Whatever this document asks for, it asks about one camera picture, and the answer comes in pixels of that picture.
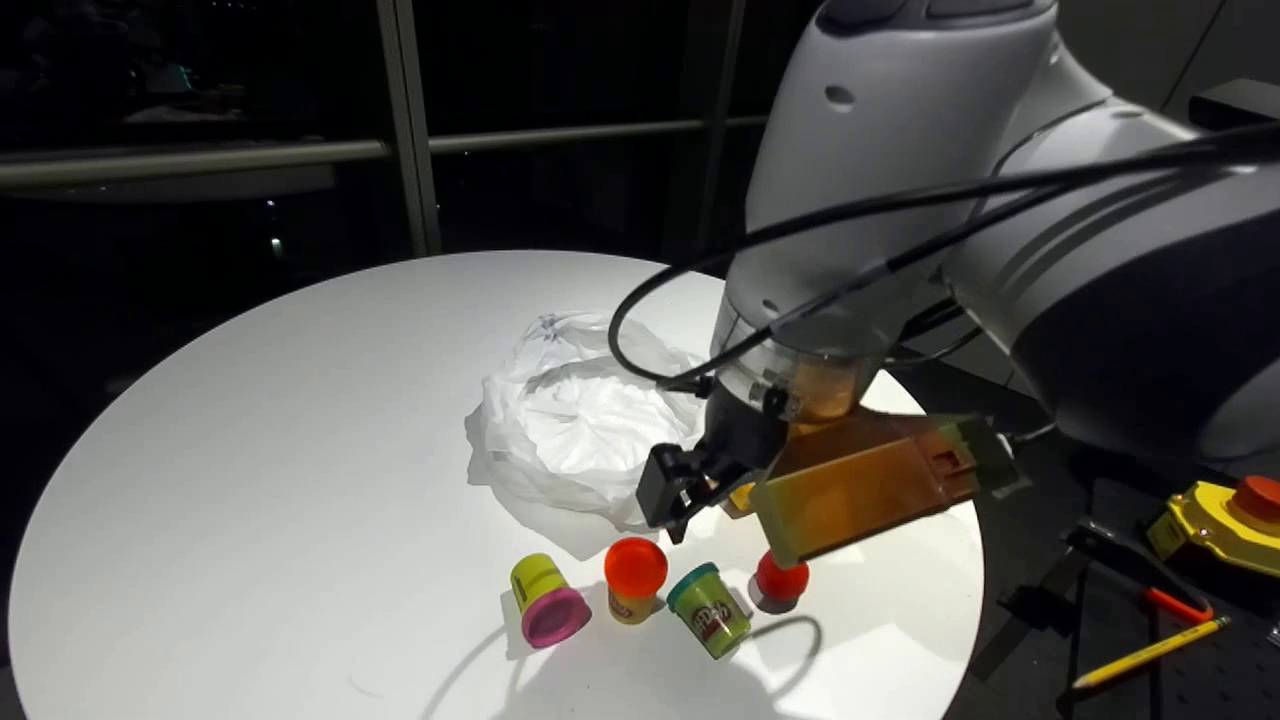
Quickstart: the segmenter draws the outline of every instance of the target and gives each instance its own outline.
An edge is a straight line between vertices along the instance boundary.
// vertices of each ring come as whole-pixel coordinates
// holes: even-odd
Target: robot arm
[[[1052,0],[828,0],[776,96],[748,228],[1180,140],[1192,132],[1116,100],[1060,48]],[[888,444],[888,424],[924,436],[912,448],[932,460],[1000,464],[992,432],[972,424],[900,428],[860,412],[904,324],[940,296],[1012,356],[1064,436],[1180,468],[1280,468],[1280,324],[1264,320],[1264,288],[1280,280],[1280,244],[1264,240],[1280,228],[1276,188],[1280,172],[1256,168],[1088,184],[772,332],[720,364],[704,440],[652,452],[636,492],[648,524],[680,540],[732,488],[796,472],[864,484],[840,452]],[[888,212],[740,252],[712,352],[976,212],[976,200]],[[912,508],[964,500],[968,480],[952,472]]]

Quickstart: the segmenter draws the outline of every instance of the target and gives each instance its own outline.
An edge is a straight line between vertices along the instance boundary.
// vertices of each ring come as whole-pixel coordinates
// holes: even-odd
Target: table surface
[[[468,484],[464,416],[544,312],[604,316],[656,264],[480,252],[340,276],[220,324],[64,456],[12,576],[32,720],[940,716],[968,668],[972,504],[812,564],[800,616],[716,664],[668,616],[624,628],[572,560]],[[720,280],[640,320],[700,356]],[[880,412],[920,412],[880,376]],[[508,568],[552,552],[596,620],[528,652]],[[744,588],[756,520],[700,512],[672,576]]]

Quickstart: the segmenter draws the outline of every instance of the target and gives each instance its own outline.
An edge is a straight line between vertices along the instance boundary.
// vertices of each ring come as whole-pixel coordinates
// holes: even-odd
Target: plastic bag
[[[512,360],[484,376],[468,416],[472,484],[572,556],[644,528],[636,484],[652,444],[692,444],[700,404],[624,372],[604,320],[544,316]],[[628,356],[656,372],[684,360],[652,332],[624,332]]]

